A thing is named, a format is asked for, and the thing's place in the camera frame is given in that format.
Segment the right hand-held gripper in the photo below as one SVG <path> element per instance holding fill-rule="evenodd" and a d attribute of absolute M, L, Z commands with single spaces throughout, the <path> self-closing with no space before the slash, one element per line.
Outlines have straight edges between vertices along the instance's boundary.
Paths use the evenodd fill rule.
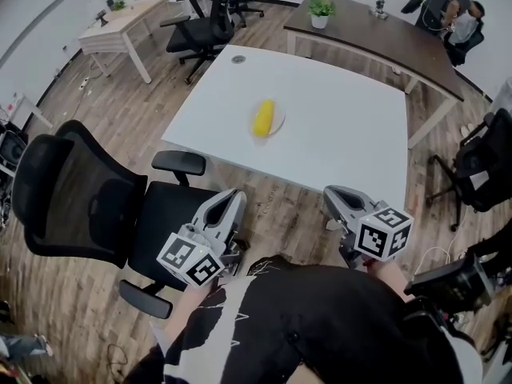
<path fill-rule="evenodd" d="M 346 186 L 327 186 L 323 197 L 333 218 L 346 229 L 339 253 L 348 266 L 360 266 L 364 258 L 386 262 L 407 248 L 414 224 L 407 213 Z"/>

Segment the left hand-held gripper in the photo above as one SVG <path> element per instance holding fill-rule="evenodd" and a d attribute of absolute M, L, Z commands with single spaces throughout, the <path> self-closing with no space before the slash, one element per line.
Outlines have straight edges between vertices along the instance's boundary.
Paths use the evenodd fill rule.
<path fill-rule="evenodd" d="M 193 224 L 185 224 L 177 233 L 170 234 L 157 262 L 194 288 L 216 278 L 236 275 L 250 248 L 248 241 L 237 237 L 245 208 L 243 191 L 229 189 L 216 193 L 200 205 Z"/>

